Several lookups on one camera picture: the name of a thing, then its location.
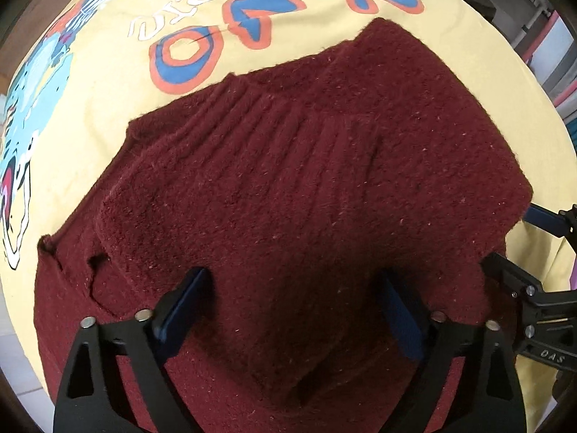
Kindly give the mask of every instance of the yellow t-shirt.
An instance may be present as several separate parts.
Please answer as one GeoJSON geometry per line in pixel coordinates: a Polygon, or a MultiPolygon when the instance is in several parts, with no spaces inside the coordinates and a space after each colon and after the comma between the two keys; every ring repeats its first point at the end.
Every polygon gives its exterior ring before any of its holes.
{"type": "MultiPolygon", "coordinates": [[[[73,212],[125,139],[128,121],[177,97],[353,39],[391,19],[479,100],[533,186],[557,211],[577,201],[561,119],[503,37],[462,0],[73,0],[22,62],[5,111],[0,275],[14,328],[44,381],[32,321],[36,243],[73,212]]],[[[547,291],[568,289],[564,240],[519,223],[507,255],[547,291]]],[[[520,358],[533,431],[555,370],[520,358]]]]}

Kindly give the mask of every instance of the maroon sweater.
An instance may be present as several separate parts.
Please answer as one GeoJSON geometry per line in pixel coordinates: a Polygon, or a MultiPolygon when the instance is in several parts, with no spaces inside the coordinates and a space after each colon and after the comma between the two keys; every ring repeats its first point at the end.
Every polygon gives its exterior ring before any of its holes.
{"type": "Polygon", "coordinates": [[[394,23],[229,75],[132,121],[40,241],[35,324],[51,395],[83,317],[132,317],[206,266],[215,304],[166,366],[205,432],[376,432],[415,367],[379,314],[375,271],[395,268],[429,308],[481,323],[504,306],[478,263],[531,195],[477,100],[394,23]]]}

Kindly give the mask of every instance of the tiled floor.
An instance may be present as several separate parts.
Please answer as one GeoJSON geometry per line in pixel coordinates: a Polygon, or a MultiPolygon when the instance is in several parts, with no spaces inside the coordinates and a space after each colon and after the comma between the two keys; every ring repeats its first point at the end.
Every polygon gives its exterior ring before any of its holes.
{"type": "Polygon", "coordinates": [[[52,433],[54,405],[42,389],[8,316],[0,283],[0,368],[28,414],[45,432],[52,433]]]}

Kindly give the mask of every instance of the cartoon dinosaur print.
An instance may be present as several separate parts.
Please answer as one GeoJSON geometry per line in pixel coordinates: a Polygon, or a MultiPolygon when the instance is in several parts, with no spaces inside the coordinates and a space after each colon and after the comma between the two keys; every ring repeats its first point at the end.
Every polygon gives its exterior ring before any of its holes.
{"type": "Polygon", "coordinates": [[[10,86],[2,123],[0,222],[5,256],[14,270],[20,261],[22,239],[30,222],[30,161],[36,143],[65,91],[76,34],[108,1],[80,0],[66,11],[34,47],[10,86]],[[18,191],[24,197],[24,213],[19,228],[14,231],[12,211],[18,191]]]}

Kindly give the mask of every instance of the metal screw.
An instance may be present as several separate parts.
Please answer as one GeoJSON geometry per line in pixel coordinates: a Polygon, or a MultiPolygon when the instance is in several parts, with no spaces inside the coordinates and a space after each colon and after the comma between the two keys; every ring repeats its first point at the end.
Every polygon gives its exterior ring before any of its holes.
{"type": "Polygon", "coordinates": [[[528,325],[527,327],[525,327],[525,335],[527,338],[533,338],[533,336],[535,335],[535,326],[528,325]]]}
{"type": "Polygon", "coordinates": [[[501,328],[499,323],[492,319],[489,319],[487,322],[485,322],[485,327],[489,330],[492,330],[493,332],[497,332],[501,328]]]}
{"type": "Polygon", "coordinates": [[[88,316],[87,318],[84,318],[82,321],[80,321],[80,327],[83,329],[88,329],[94,324],[96,324],[96,318],[93,318],[92,316],[88,316]]]}
{"type": "Polygon", "coordinates": [[[138,322],[144,322],[152,317],[152,309],[141,309],[135,314],[138,322]]]}
{"type": "Polygon", "coordinates": [[[446,314],[441,311],[433,311],[431,313],[431,319],[434,320],[435,322],[442,324],[443,322],[446,321],[446,314]]]}

